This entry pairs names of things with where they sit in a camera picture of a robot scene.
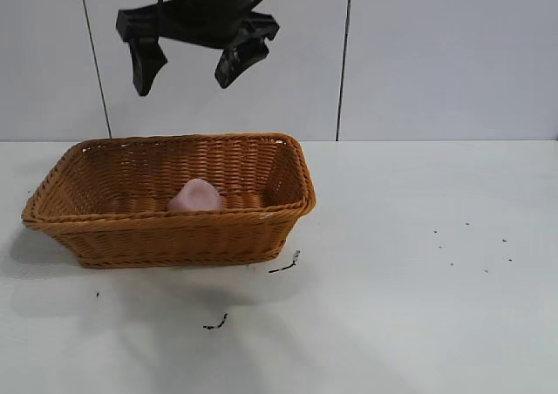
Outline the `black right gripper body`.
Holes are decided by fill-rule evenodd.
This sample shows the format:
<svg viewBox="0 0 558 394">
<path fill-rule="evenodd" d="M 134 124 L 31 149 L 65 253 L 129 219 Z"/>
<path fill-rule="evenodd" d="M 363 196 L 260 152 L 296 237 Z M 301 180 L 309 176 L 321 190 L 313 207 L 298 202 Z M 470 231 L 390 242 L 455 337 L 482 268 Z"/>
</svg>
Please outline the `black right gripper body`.
<svg viewBox="0 0 558 394">
<path fill-rule="evenodd" d="M 223 49 L 245 37 L 273 40 L 279 24 L 254 11 L 262 0 L 156 0 L 135 9 L 119 10 L 116 30 L 127 43 L 154 42 L 160 37 Z"/>
</svg>

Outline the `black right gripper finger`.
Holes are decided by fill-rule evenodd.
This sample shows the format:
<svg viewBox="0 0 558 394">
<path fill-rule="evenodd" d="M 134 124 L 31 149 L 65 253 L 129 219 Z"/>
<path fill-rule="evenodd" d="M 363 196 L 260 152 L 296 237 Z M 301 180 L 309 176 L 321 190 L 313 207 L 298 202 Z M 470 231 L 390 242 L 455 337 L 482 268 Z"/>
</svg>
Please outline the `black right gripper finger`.
<svg viewBox="0 0 558 394">
<path fill-rule="evenodd" d="M 268 56 L 268 38 L 269 35 L 263 32 L 238 30 L 235 36 L 216 44 L 222 54 L 214 77 L 222 89 L 231 86 L 248 68 Z"/>
<path fill-rule="evenodd" d="M 133 38 L 128 44 L 132 59 L 133 85 L 136 92 L 145 97 L 151 91 L 157 74 L 167 64 L 167 57 L 154 38 Z"/>
</svg>

